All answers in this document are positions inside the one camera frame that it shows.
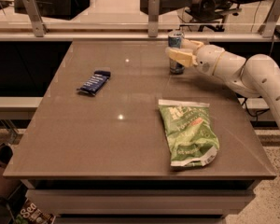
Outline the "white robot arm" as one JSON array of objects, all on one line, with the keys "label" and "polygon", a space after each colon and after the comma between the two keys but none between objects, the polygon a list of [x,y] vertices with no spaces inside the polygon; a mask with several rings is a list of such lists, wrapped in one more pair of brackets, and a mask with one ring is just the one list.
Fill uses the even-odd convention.
[{"label": "white robot arm", "polygon": [[215,45],[183,39],[180,48],[167,47],[168,57],[185,67],[221,79],[227,87],[246,97],[261,96],[280,130],[280,68],[269,56],[257,54],[249,59]]}]

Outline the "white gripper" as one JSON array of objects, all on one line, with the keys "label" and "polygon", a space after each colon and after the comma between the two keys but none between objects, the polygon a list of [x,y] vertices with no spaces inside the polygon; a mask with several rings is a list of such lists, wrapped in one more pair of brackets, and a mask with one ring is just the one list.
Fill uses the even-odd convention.
[{"label": "white gripper", "polygon": [[216,76],[218,62],[225,52],[224,48],[215,45],[204,45],[204,42],[197,40],[183,39],[181,48],[167,47],[166,55],[173,61],[185,67],[196,66],[196,69],[207,76]]}]

